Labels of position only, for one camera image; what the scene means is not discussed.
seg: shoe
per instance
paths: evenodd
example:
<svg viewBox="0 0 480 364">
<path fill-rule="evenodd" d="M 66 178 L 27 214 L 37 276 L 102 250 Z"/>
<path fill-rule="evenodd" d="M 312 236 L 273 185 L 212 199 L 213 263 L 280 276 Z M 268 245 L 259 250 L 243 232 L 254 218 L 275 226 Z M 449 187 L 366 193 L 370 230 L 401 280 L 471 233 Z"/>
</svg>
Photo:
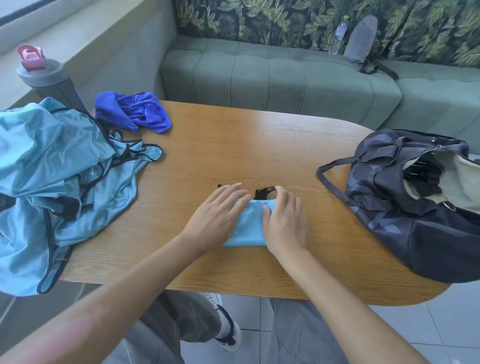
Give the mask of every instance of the shoe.
<svg viewBox="0 0 480 364">
<path fill-rule="evenodd" d="M 233 321 L 233 319 L 230 317 L 228 312 L 226 311 L 225 308 L 222 306 L 222 297 L 218 293 L 202 293 L 202 295 L 212 304 L 212 306 L 219 311 L 218 314 L 220 317 L 224 317 L 227 319 L 227 322 L 225 320 L 222 320 L 222 326 L 229 325 L 229 332 L 226 336 L 218 338 L 216 337 L 215 340 L 217 340 L 218 344 L 220 346 L 228 351 L 228 352 L 236 352 L 238 348 L 240 347 L 241 343 L 241 329 L 240 326 Z"/>
</svg>

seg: tropical leaf pattern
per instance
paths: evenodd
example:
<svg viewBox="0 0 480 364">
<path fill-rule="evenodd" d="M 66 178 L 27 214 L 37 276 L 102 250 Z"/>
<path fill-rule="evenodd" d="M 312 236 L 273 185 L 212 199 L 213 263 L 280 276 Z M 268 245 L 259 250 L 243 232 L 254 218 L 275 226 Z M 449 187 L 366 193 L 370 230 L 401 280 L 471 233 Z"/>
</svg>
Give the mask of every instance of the tropical leaf pattern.
<svg viewBox="0 0 480 364">
<path fill-rule="evenodd" d="M 418 0 L 389 59 L 480 67 L 480 0 Z"/>
<path fill-rule="evenodd" d="M 179 32 L 273 46 L 328 50 L 350 15 L 378 18 L 372 55 L 478 66 L 480 0 L 175 0 Z"/>
</svg>

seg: wood grain surface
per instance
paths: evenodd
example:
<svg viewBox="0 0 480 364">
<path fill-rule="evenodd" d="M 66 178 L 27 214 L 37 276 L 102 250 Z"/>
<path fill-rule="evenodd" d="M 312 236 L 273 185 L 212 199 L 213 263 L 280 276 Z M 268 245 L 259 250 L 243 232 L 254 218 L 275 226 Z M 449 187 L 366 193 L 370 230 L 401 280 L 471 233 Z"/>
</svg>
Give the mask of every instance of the wood grain surface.
<svg viewBox="0 0 480 364">
<path fill-rule="evenodd" d="M 180 233 L 217 184 L 280 184 L 303 200 L 308 249 L 365 303 L 406 305 L 447 284 L 419 277 L 385 249 L 349 208 L 317 180 L 323 164 L 352 156 L 371 131 L 347 121 L 246 109 L 163 102 L 173 128 L 146 143 L 161 161 L 137 176 L 137 200 L 96 237 L 76 246 L 61 279 L 105 283 Z M 344 190 L 349 166 L 327 177 Z M 304 299 L 266 247 L 222 247 L 181 273 L 171 289 Z"/>
</svg>

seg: window sill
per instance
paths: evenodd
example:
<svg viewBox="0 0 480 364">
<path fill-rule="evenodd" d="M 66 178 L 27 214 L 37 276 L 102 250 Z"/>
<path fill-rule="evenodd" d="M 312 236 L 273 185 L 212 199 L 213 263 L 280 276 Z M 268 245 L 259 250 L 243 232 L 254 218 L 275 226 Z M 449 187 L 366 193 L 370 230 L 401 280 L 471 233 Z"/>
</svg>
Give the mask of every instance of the window sill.
<svg viewBox="0 0 480 364">
<path fill-rule="evenodd" d="M 115 55 L 130 35 L 155 14 L 161 0 L 98 0 L 25 41 L 46 57 L 63 62 L 76 86 L 82 85 Z M 0 109 L 38 101 L 16 69 L 16 48 L 0 55 Z"/>
</svg>

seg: beige bag lining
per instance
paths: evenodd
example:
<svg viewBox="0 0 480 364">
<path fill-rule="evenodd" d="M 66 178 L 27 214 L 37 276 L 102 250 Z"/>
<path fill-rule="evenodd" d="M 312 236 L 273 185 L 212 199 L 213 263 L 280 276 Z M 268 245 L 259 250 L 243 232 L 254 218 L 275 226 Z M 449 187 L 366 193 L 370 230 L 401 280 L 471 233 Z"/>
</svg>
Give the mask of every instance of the beige bag lining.
<svg viewBox="0 0 480 364">
<path fill-rule="evenodd" d="M 425 198 L 437 204 L 449 201 L 456 207 L 480 214 L 480 165 L 448 149 L 436 150 L 432 155 L 444 169 L 438 184 L 442 194 Z M 418 159 L 407 161 L 403 169 L 410 167 Z M 403 180 L 403 184 L 410 197 L 420 199 L 420 195 L 410 181 Z"/>
</svg>

